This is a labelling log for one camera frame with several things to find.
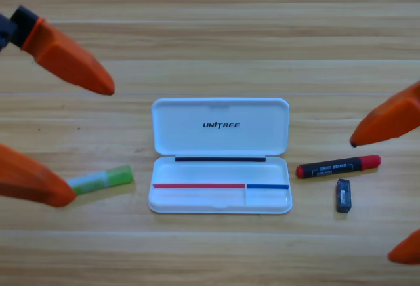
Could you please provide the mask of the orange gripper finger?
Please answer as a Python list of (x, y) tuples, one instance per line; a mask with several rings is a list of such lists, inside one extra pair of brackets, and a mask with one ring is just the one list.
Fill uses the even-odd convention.
[(405, 240), (401, 241), (391, 252), (388, 253), (389, 261), (406, 264), (420, 264), (420, 231), (416, 230), (411, 233)]
[(398, 138), (419, 126), (419, 82), (374, 108), (350, 137), (353, 147)]
[(77, 194), (65, 180), (40, 162), (1, 145), (1, 195), (64, 207)]

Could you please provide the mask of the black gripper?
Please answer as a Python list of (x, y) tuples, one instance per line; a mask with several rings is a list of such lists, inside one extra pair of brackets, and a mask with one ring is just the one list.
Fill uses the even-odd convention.
[(58, 78), (97, 94), (115, 93), (111, 75), (89, 51), (22, 5), (11, 19), (0, 14), (0, 51), (10, 40)]

